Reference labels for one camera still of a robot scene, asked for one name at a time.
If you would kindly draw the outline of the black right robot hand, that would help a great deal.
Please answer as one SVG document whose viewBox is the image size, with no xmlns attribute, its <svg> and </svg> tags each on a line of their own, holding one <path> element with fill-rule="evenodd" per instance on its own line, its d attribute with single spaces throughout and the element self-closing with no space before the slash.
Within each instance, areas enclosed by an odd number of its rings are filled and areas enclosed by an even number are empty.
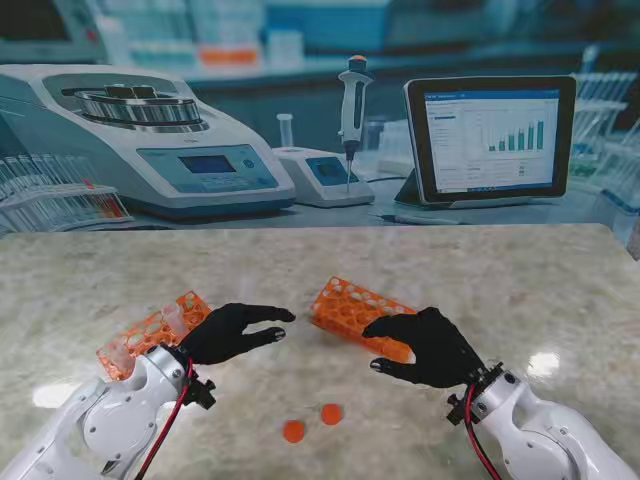
<svg viewBox="0 0 640 480">
<path fill-rule="evenodd" d="M 363 330 L 362 336 L 388 337 L 410 347 L 413 363 L 382 357 L 370 363 L 371 369 L 399 380 L 444 389 L 472 384 L 487 372 L 456 325 L 435 307 L 416 314 L 380 317 Z"/>
</svg>

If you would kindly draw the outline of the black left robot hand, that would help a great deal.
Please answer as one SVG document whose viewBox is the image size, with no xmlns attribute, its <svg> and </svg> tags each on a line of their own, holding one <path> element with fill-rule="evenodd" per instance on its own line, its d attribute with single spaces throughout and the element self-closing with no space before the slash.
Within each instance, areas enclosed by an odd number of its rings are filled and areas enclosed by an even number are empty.
<svg viewBox="0 0 640 480">
<path fill-rule="evenodd" d="M 215 365 L 286 336 L 281 327 L 244 333 L 253 324 L 271 321 L 291 323 L 295 315 L 285 308 L 268 305 L 229 303 L 212 311 L 179 344 L 196 365 Z"/>
</svg>

